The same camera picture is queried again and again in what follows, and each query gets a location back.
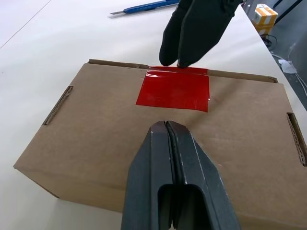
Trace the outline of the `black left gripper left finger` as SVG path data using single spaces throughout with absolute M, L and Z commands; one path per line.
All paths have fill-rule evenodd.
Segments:
M 169 230 L 172 167 L 165 123 L 153 124 L 129 168 L 120 230 Z

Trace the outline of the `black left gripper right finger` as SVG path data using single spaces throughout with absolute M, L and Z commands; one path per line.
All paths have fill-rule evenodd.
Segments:
M 176 230 L 241 230 L 215 164 L 190 131 L 167 121 L 176 174 L 173 226 Z

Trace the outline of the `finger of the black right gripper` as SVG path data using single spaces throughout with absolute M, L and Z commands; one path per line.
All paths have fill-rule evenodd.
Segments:
M 178 48 L 178 66 L 198 62 L 224 34 L 240 0 L 192 0 L 184 16 Z
M 159 52 L 159 61 L 163 66 L 170 66 L 178 60 L 182 22 L 191 4 L 191 0 L 180 0 L 164 30 Z

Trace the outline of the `blue pen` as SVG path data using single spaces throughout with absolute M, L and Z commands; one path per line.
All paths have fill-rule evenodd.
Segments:
M 112 12 L 111 14 L 112 15 L 117 15 L 117 14 L 122 14 L 122 13 L 133 14 L 133 13 L 155 10 L 157 8 L 168 7 L 171 5 L 178 4 L 178 3 L 179 3 L 179 0 L 161 0 L 161 1 L 151 2 L 151 3 L 147 3 L 143 5 L 129 7 L 129 8 L 123 9 L 122 11 Z

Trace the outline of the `red tape patch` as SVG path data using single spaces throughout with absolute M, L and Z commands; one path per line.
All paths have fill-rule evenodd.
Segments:
M 149 67 L 136 104 L 208 112 L 210 81 L 207 69 Z

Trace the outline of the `brown cardboard box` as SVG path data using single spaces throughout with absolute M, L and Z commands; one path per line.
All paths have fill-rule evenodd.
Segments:
M 215 164 L 241 230 L 307 230 L 307 145 L 284 86 L 208 69 L 208 112 L 137 105 L 149 67 L 85 63 L 15 169 L 59 199 L 122 213 L 149 128 L 174 121 Z

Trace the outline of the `yellow white carton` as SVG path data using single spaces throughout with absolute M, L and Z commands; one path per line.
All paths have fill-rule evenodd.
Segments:
M 251 21 L 259 35 L 267 35 L 274 27 L 277 17 L 278 13 L 266 4 L 257 4 Z

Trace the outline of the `white crumpled paper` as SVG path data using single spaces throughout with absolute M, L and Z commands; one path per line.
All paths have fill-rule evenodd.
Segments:
M 297 69 L 293 66 L 291 61 L 287 61 L 285 59 L 279 59 L 278 62 L 284 73 L 297 74 Z

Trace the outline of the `black stand frame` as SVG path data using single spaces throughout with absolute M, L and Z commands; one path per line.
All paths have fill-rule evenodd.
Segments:
M 275 9 L 283 0 L 278 0 L 274 5 Z M 291 12 L 296 6 L 298 6 L 303 0 L 296 0 L 287 10 L 285 10 L 275 21 L 274 24 L 277 24 L 281 19 L 283 19 L 289 12 Z

